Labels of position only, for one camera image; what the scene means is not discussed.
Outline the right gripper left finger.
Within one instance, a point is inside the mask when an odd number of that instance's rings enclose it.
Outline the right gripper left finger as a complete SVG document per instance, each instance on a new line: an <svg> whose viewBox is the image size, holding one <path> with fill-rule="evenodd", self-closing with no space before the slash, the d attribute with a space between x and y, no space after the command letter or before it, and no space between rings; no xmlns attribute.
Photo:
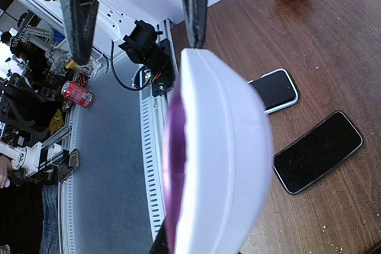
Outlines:
<svg viewBox="0 0 381 254"><path fill-rule="evenodd" d="M79 65L90 60L96 17L97 0L58 0L60 3L65 37L71 58Z"/></svg>

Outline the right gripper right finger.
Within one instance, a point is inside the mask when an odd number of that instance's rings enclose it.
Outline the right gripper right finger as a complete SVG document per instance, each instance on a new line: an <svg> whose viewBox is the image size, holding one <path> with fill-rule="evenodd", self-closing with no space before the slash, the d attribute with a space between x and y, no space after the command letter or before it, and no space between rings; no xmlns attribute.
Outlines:
<svg viewBox="0 0 381 254"><path fill-rule="evenodd" d="M207 26L208 0L182 0L185 27L191 48L202 48Z"/></svg>

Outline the lilac silicone phone case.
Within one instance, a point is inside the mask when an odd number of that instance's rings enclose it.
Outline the lilac silicone phone case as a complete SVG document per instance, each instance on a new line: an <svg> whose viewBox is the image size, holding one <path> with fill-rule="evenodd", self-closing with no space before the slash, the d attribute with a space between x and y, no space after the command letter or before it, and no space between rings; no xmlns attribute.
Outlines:
<svg viewBox="0 0 381 254"><path fill-rule="evenodd" d="M206 49L184 49L175 87L186 162L174 253L238 253L270 188L273 141L258 93Z"/></svg>

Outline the purple smartphone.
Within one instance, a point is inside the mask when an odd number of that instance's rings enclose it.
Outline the purple smartphone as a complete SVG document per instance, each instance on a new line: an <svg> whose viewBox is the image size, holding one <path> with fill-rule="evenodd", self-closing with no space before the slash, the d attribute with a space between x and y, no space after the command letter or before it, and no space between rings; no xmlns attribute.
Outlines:
<svg viewBox="0 0 381 254"><path fill-rule="evenodd" d="M167 109L167 119L163 133L165 231L170 253L175 252L176 228L180 216L185 181L185 122L185 109L180 87L176 87Z"/></svg>

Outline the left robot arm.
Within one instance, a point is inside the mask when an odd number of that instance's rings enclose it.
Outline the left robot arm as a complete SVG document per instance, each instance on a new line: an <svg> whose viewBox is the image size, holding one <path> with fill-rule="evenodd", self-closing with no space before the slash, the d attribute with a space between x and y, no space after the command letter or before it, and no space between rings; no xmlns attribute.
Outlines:
<svg viewBox="0 0 381 254"><path fill-rule="evenodd" d="M135 20L135 28L129 36L124 36L123 43L118 47L133 63L143 64L156 73L171 64L169 41L164 39L157 42L158 35L161 34L151 24Z"/></svg>

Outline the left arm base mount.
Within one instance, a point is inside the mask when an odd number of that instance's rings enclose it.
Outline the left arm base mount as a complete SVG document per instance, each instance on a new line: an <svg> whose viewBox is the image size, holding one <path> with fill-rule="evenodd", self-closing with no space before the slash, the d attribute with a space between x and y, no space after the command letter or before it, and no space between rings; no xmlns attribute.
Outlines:
<svg viewBox="0 0 381 254"><path fill-rule="evenodd" d="M158 46L167 55L168 60L161 70L161 75L151 84L153 97L162 96L171 91L175 79L170 41L164 39L158 43Z"/></svg>

